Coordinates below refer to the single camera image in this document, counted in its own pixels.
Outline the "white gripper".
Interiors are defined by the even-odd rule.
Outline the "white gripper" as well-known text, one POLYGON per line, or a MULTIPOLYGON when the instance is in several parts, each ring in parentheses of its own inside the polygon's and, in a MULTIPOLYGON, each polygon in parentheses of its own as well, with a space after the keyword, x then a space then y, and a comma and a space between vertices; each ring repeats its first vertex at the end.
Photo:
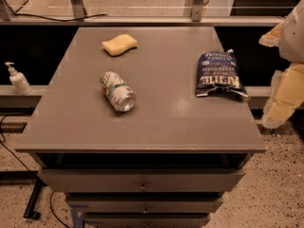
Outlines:
POLYGON ((270 97, 263 109, 261 124, 276 129, 304 103, 304 0, 280 23, 258 40, 265 47, 278 47, 282 58, 293 62, 272 77, 270 97))

